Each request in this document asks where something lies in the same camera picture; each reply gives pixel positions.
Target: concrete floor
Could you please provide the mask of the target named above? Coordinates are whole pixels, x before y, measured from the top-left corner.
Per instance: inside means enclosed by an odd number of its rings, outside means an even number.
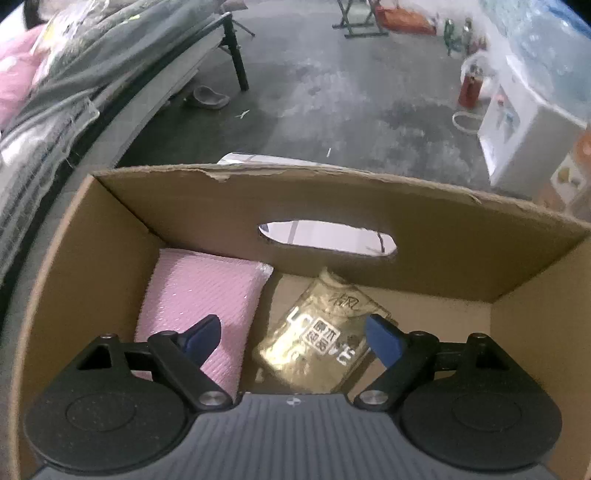
[[[215,163],[236,151],[490,188],[477,137],[452,125],[461,61],[441,38],[347,40],[331,28],[334,1],[247,3],[235,18],[256,32],[238,31],[250,91],[239,91],[230,57],[213,53],[196,81],[230,104],[211,112],[175,98],[120,166]]]

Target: gray slipper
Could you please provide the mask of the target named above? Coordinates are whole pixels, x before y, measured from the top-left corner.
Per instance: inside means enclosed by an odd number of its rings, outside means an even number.
[[[211,90],[210,87],[199,85],[193,89],[193,93],[185,98],[188,106],[205,108],[207,110],[219,110],[230,102],[230,97]]]

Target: black table leg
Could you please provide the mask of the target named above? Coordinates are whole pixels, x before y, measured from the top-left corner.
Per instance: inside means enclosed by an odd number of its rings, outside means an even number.
[[[249,88],[248,79],[246,78],[246,71],[244,70],[242,56],[240,55],[240,47],[238,46],[238,40],[236,39],[236,33],[234,32],[231,15],[224,18],[223,31],[224,39],[222,44],[228,47],[230,55],[232,56],[234,69],[236,70],[236,76],[238,77],[238,83],[240,84],[240,90],[246,92]]]

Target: metal screw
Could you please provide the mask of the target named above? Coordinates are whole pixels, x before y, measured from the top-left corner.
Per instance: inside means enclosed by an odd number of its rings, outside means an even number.
[[[206,407],[219,407],[226,401],[224,393],[211,390],[199,395],[199,403]]]
[[[366,405],[383,405],[388,401],[388,394],[381,390],[366,390],[361,392],[359,398]]]

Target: box handle hole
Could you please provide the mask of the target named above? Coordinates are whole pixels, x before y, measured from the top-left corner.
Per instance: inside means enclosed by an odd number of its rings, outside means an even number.
[[[368,257],[387,257],[396,251],[394,239],[383,232],[319,220],[290,220],[259,225],[268,239],[283,245],[321,248]]]

